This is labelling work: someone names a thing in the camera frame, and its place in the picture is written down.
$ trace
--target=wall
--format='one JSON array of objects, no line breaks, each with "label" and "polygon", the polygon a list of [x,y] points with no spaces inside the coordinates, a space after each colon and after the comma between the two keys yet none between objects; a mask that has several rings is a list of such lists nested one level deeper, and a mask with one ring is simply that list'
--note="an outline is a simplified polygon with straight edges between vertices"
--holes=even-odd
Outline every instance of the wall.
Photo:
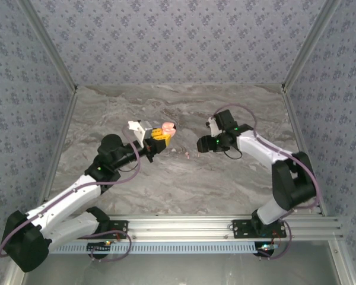
[{"label": "wall", "polygon": [[323,0],[31,0],[78,85],[283,82]]},{"label": "wall", "polygon": [[290,91],[329,214],[356,263],[356,0],[343,0]]},{"label": "wall", "polygon": [[6,217],[36,205],[69,98],[16,1],[0,0],[0,241]]}]

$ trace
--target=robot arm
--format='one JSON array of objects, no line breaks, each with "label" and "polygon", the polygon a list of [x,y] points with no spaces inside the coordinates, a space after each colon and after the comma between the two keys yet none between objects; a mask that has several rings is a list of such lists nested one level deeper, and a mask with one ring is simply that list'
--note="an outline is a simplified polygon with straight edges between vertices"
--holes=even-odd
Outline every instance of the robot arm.
[{"label": "robot arm", "polygon": [[[133,145],[139,156],[146,156],[150,162],[169,145],[172,135],[165,134],[163,129],[152,129],[143,121],[128,122],[128,125],[137,137]],[[105,136],[93,163],[69,188],[25,214],[16,211],[8,217],[2,240],[12,236],[4,245],[4,251],[24,272],[29,272],[61,245],[109,230],[108,216],[97,207],[63,221],[106,192],[113,185],[111,182],[119,180],[119,169],[135,160],[136,153],[130,144],[124,145],[116,134]]]},{"label": "robot arm", "polygon": [[241,153],[250,154],[272,172],[273,198],[252,214],[256,232],[262,232],[264,227],[277,221],[293,207],[315,197],[316,191],[308,174],[282,155],[283,152],[292,155],[312,171],[309,157],[305,153],[293,154],[282,150],[259,136],[265,144],[279,150],[272,151],[256,139],[251,126],[238,126],[229,110],[210,117],[206,125],[211,129],[211,135],[198,140],[200,153],[227,151],[233,147]]}]

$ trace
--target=metal frame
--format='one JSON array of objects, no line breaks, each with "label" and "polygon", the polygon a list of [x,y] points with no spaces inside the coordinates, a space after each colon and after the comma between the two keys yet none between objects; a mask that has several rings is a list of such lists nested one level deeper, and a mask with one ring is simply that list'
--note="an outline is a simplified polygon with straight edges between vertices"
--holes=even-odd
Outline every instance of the metal frame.
[{"label": "metal frame", "polygon": [[52,189],[55,173],[57,172],[59,159],[61,158],[63,144],[65,143],[67,132],[70,127],[70,122],[72,114],[74,113],[75,104],[77,103],[77,92],[74,92],[71,95],[69,105],[67,107],[65,116],[63,118],[62,127],[59,131],[59,136],[57,143],[50,161],[49,168],[47,169],[45,182],[42,185],[41,195],[38,200],[38,205],[42,205],[45,202],[45,199],[49,197],[50,190]]},{"label": "metal frame", "polygon": [[341,0],[326,0],[326,2],[323,4],[322,8],[318,13],[318,16],[316,17],[314,24],[312,25],[309,33],[306,36],[306,39],[302,44],[299,53],[295,57],[295,60],[286,75],[284,81],[285,91],[290,90],[295,80],[300,75],[304,64],[310,57],[312,51],[316,46],[316,43],[322,36],[323,31],[326,29],[328,22],[330,21],[333,13],[339,6],[340,2]]},{"label": "metal frame", "polygon": [[328,242],[341,284],[356,285],[356,271],[344,240]]},{"label": "metal frame", "polygon": [[[228,242],[233,237],[232,220],[249,219],[249,215],[234,216],[110,216],[111,220],[127,220],[128,234],[143,242]],[[342,239],[340,222],[335,217],[321,215],[293,215],[286,218],[293,240]],[[271,239],[242,239],[246,242]]]},{"label": "metal frame", "polygon": [[52,39],[47,33],[42,20],[38,16],[36,9],[34,9],[34,6],[30,0],[17,0],[17,3],[24,12],[25,17],[28,19],[29,24],[36,33],[46,53],[49,55],[49,58],[61,76],[62,81],[66,84],[67,88],[69,88],[70,92],[75,91],[74,81],[61,56],[59,55]]}]

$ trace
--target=black mounting bracket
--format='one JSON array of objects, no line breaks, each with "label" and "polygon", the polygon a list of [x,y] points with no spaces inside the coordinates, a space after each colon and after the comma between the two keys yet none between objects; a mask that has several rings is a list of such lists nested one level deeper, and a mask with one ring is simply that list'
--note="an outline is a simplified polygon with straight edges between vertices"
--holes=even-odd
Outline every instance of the black mounting bracket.
[{"label": "black mounting bracket", "polygon": [[[126,220],[119,220],[119,221],[114,221],[110,220],[108,222],[108,227],[106,232],[109,232],[110,230],[121,230],[125,233],[128,233],[128,224],[129,222]],[[89,238],[84,238],[84,239],[98,239],[97,237],[89,237]],[[108,235],[103,235],[100,237],[100,239],[105,239],[105,240],[113,240],[113,239],[126,239],[126,236],[119,233],[119,234],[108,234]]]},{"label": "black mounting bracket", "polygon": [[279,237],[286,237],[285,224],[282,221],[275,221],[258,233],[252,225],[252,220],[233,220],[233,237],[235,239],[254,239],[254,238],[277,238],[275,233],[279,234]]},{"label": "black mounting bracket", "polygon": [[[108,224],[108,229],[107,232],[110,230],[122,230],[125,233],[128,233],[128,221],[125,220],[119,220],[119,221],[109,221]],[[111,249],[111,240],[116,239],[116,240],[121,240],[121,239],[126,239],[126,236],[119,233],[119,234],[108,234],[108,235],[103,235],[100,237],[101,239],[109,240],[110,242],[89,242],[86,246],[86,251],[91,252],[93,249],[96,252],[102,252],[102,254],[93,254],[93,257],[96,259],[102,259],[106,257],[108,254],[106,252],[109,252]],[[86,239],[97,239],[97,237],[89,237]]]}]

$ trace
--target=white object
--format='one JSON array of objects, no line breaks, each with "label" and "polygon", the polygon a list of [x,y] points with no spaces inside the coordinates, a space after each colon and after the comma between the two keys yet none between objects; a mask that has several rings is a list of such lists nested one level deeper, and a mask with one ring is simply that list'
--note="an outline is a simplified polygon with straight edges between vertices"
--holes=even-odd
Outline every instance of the white object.
[{"label": "white object", "polygon": [[[82,175],[74,184],[72,184],[69,188],[55,196],[53,199],[27,212],[28,216],[33,217],[35,215],[38,215],[39,212],[41,212],[48,205],[56,201],[59,197],[65,195],[67,192],[71,191],[72,189],[75,189],[80,185],[90,182],[96,182],[96,180],[89,175]],[[70,196],[66,197],[65,199],[54,205],[46,213],[42,215],[40,214],[39,218],[32,221],[32,224],[34,226],[41,226],[42,228],[40,232],[43,234],[43,236],[47,236],[57,224],[62,222],[66,217],[75,212],[85,203],[91,201],[92,199],[95,199],[96,197],[99,197],[100,194],[101,191],[99,185],[91,185],[77,190],[76,192],[70,194]]]},{"label": "white object", "polygon": [[47,236],[44,236],[45,239],[52,240],[52,243],[49,245],[49,252],[74,239],[93,234],[98,226],[99,222],[96,220],[96,217],[88,212],[84,212],[76,218],[63,222],[55,227]]},{"label": "white object", "polygon": [[214,138],[217,135],[220,135],[223,131],[218,128],[218,125],[216,124],[215,118],[209,117],[208,118],[209,122],[209,128],[211,130],[211,136]]},{"label": "white object", "polygon": [[[259,136],[259,138],[264,141],[265,143],[282,150],[281,148],[277,147],[275,144],[267,141],[266,139]],[[242,132],[237,137],[237,148],[242,153],[247,153],[257,159],[261,164],[263,164],[269,171],[272,170],[272,164],[274,164],[278,160],[286,160],[287,157],[283,156],[280,153],[272,151],[262,145],[253,135],[253,131],[245,131]]]},{"label": "white object", "polygon": [[152,134],[152,126],[147,121],[129,121],[128,127],[135,134],[138,143],[141,147],[144,147],[144,139],[150,138]]},{"label": "white object", "polygon": [[263,224],[271,224],[281,218],[287,211],[282,209],[272,197],[269,202],[264,206],[261,206],[257,210],[257,216],[259,216]]}]

